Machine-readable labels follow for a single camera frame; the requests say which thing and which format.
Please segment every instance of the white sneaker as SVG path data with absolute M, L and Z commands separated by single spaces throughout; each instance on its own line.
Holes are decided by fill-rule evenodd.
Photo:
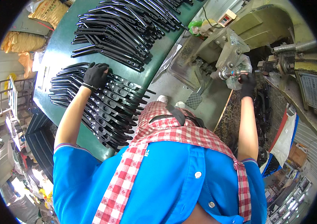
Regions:
M 186 104 L 182 101 L 177 102 L 174 107 L 178 107 L 178 108 L 186 108 Z
M 161 95 L 157 98 L 157 101 L 161 101 L 161 102 L 164 102 L 165 104 L 167 104 L 168 98 L 167 98 L 167 96 Z

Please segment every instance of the cardboard box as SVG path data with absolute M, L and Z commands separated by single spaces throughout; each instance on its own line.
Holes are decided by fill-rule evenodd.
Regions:
M 290 148 L 288 159 L 292 160 L 297 166 L 302 167 L 307 157 L 308 155 L 295 144 Z

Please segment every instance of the green work surface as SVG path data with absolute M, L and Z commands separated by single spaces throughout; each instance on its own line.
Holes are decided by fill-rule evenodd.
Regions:
M 192 18 L 196 15 L 205 2 L 200 2 L 197 0 L 193 1 L 193 6 L 183 3 L 179 7 L 181 14 L 177 17 L 184 25 L 188 25 L 188 23 L 192 20 Z M 59 125 L 65 109 L 60 106 L 53 105 L 50 102 L 48 94 L 50 93 L 49 89 L 51 88 L 50 80 L 52 77 L 56 76 L 61 68 L 79 62 L 94 61 L 96 63 L 107 63 L 110 65 L 110 68 L 112 68 L 114 74 L 137 83 L 143 88 L 147 88 L 152 78 L 160 68 L 162 62 L 166 58 L 167 54 L 173 47 L 174 43 L 183 32 L 183 29 L 175 32 L 169 32 L 166 33 L 166 36 L 164 36 L 161 40 L 156 40 L 156 42 L 153 44 L 153 47 L 150 49 L 150 52 L 153 55 L 152 60 L 148 65 L 144 65 L 145 70 L 141 73 L 99 53 L 71 58 L 70 56 L 74 49 L 89 45 L 89 43 L 71 45 L 71 41 L 75 37 L 73 33 L 77 28 L 75 25 L 78 22 L 77 15 L 86 13 L 88 10 L 95 8 L 97 4 L 98 1 L 93 0 L 76 0 L 57 26 L 44 54 L 41 64 L 46 66 L 47 69 L 46 72 L 44 72 L 44 69 L 38 72 L 34 92 L 34 101 L 48 116 L 48 118 L 56 125 Z M 90 150 L 90 152 L 100 161 L 104 161 L 105 159 L 113 156 L 115 153 L 114 150 L 108 149 L 99 143 L 91 131 L 82 123 L 80 126 L 77 144 L 80 147 Z

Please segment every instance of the black work glove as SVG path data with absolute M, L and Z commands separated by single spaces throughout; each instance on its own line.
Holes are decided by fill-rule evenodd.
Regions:
M 96 64 L 95 62 L 89 65 L 88 70 L 84 75 L 84 82 L 82 86 L 85 86 L 91 90 L 91 92 L 95 92 L 97 89 L 102 88 L 106 83 L 105 70 L 109 68 L 108 64 L 100 63 Z
M 243 84 L 241 89 L 241 99 L 245 96 L 249 96 L 253 99 L 254 88 L 256 86 L 256 77 L 254 74 L 250 72 L 241 74 L 240 82 Z

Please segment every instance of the clear plastic bag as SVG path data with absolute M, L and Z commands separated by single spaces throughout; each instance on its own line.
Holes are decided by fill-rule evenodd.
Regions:
M 233 68 L 234 71 L 247 71 L 252 72 L 253 68 L 250 59 L 247 55 L 242 54 L 238 61 L 237 66 Z M 238 82 L 239 76 L 231 76 L 226 80 L 227 87 L 233 90 L 240 90 L 242 84 Z

